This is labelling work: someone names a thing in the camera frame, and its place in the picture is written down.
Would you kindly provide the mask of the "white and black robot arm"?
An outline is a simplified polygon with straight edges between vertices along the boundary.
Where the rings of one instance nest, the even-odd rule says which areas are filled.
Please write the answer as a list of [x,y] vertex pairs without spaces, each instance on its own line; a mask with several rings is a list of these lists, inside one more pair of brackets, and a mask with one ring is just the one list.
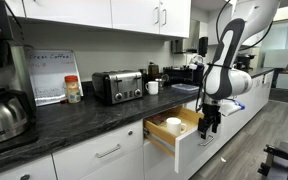
[[241,45],[251,36],[268,28],[281,0],[237,0],[230,21],[224,27],[213,57],[208,63],[199,90],[203,93],[203,118],[197,130],[202,139],[207,131],[217,132],[222,116],[230,116],[245,106],[233,96],[247,93],[253,84],[251,76],[233,67]]

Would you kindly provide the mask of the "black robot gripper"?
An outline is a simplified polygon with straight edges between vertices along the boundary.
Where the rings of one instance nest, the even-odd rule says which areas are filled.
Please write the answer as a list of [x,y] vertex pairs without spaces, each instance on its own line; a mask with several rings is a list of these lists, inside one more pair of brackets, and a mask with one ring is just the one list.
[[201,132],[201,138],[206,139],[206,132],[209,128],[213,133],[217,133],[217,127],[221,123],[221,113],[219,112],[219,105],[209,105],[204,103],[202,105],[203,118],[199,119],[198,130]]

